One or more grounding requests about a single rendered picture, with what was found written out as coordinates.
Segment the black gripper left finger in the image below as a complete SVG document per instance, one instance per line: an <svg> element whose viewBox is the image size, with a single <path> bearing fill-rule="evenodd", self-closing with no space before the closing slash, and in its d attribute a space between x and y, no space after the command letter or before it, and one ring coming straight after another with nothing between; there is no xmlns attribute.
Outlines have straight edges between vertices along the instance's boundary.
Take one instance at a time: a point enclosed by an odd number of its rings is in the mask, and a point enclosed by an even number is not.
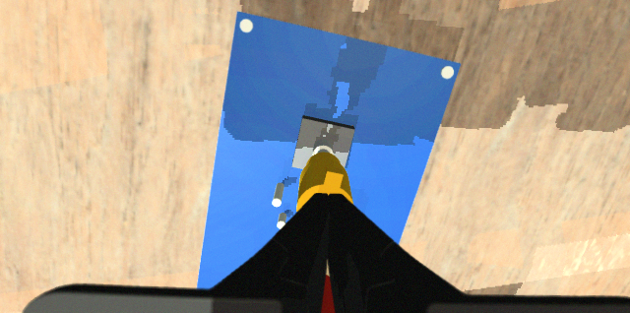
<svg viewBox="0 0 630 313"><path fill-rule="evenodd" d="M22 313L321 313L330 206L315 193L255 254L215 286L68 283Z"/></svg>

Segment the blue circuit board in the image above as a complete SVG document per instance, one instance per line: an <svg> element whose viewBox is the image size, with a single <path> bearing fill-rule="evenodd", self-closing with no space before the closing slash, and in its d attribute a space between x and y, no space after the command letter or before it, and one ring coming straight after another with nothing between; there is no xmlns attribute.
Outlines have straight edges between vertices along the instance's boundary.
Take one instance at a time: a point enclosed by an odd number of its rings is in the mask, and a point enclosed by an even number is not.
<svg viewBox="0 0 630 313"><path fill-rule="evenodd" d="M197 287L315 193L343 194L400 244L460 67L237 12Z"/></svg>

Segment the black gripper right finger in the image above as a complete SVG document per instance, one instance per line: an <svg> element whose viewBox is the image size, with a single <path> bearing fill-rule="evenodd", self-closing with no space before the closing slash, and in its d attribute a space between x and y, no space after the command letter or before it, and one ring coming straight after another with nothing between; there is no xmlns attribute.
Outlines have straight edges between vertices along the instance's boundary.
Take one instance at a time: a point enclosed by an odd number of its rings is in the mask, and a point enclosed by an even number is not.
<svg viewBox="0 0 630 313"><path fill-rule="evenodd" d="M630 313L624 295L467 295L417 261L343 194L329 194L335 313Z"/></svg>

